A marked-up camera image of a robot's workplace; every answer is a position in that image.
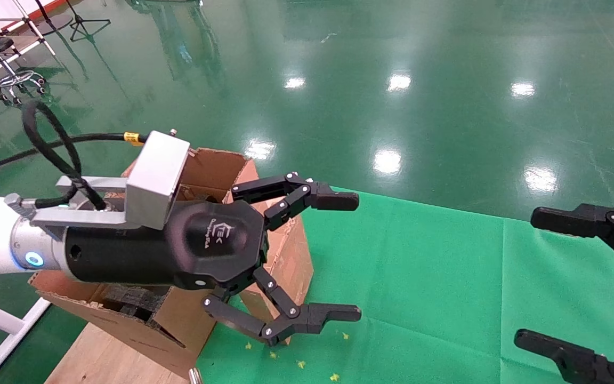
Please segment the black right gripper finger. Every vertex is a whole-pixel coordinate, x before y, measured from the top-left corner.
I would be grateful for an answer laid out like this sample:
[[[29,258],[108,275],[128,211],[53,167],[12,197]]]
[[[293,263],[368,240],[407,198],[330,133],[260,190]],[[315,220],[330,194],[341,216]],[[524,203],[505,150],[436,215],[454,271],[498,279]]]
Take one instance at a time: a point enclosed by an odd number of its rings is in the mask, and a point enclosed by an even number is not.
[[[531,225],[553,233],[597,237],[614,251],[614,207],[580,204],[573,211],[537,207],[532,212]]]
[[[590,348],[525,329],[515,333],[515,345],[552,360],[565,382],[614,383],[614,361]]]

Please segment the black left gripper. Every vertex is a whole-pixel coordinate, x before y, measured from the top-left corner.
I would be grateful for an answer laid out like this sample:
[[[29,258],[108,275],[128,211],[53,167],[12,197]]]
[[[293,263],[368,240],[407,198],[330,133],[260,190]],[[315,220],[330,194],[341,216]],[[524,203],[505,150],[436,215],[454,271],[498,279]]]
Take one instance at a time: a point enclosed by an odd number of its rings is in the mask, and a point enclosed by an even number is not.
[[[238,202],[178,202],[163,229],[68,228],[67,270],[83,282],[185,290],[216,287],[202,301],[206,313],[269,347],[295,333],[319,334],[329,321],[361,319],[356,305],[298,306],[263,267],[266,230],[275,231],[309,207],[355,211],[360,195],[335,191],[294,172],[233,185],[231,195]],[[263,215],[250,205],[272,199],[279,200]],[[253,283],[279,311],[268,323],[226,302],[230,291],[245,290]]]

